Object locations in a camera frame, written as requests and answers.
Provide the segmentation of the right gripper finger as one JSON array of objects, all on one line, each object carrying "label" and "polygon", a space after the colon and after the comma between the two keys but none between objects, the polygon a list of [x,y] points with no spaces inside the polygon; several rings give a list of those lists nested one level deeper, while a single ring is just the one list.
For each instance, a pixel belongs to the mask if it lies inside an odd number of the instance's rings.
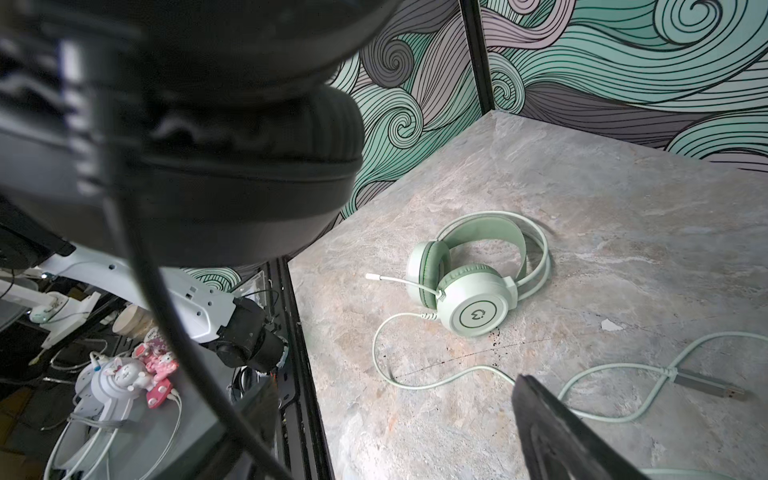
[{"label": "right gripper finger", "polygon": [[531,479],[644,479],[555,395],[531,375],[512,393],[525,466]]}]

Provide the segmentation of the black headphones with blue band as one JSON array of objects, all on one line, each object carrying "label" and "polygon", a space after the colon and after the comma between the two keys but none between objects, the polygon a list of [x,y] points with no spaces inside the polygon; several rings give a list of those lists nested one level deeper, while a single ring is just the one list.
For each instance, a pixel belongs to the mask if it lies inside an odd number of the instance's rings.
[{"label": "black headphones with blue band", "polygon": [[270,260],[347,201],[364,126],[329,81],[395,1],[5,1],[1,190],[124,258],[182,369],[272,479],[290,473],[202,364],[163,267]]}]

